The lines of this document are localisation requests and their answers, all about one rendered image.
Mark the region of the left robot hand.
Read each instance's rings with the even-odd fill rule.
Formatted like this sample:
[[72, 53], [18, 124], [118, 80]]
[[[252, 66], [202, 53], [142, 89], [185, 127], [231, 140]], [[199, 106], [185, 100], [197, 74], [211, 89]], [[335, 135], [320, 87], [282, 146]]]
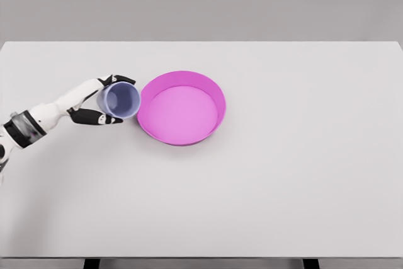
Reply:
[[55, 104], [62, 112], [66, 112], [72, 121], [77, 124], [109, 125], [122, 123], [123, 119], [113, 117], [105, 112], [81, 108], [86, 100], [114, 83], [135, 84], [136, 81], [118, 74], [90, 79], [63, 94], [55, 101]]

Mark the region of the pale blue cup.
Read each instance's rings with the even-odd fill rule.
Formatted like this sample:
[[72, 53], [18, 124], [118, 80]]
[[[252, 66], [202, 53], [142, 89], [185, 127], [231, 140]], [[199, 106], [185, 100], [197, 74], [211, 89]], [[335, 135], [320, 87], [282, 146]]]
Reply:
[[96, 102], [104, 113], [125, 120], [139, 111], [141, 95], [133, 84], [118, 82], [102, 89]]

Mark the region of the pink round plate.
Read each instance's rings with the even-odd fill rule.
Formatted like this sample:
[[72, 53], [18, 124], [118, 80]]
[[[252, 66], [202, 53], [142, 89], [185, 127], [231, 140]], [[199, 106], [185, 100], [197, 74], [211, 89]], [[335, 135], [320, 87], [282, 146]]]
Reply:
[[223, 122], [226, 99], [221, 87], [193, 71], [172, 71], [148, 82], [141, 92], [137, 120], [152, 138], [188, 146], [212, 135]]

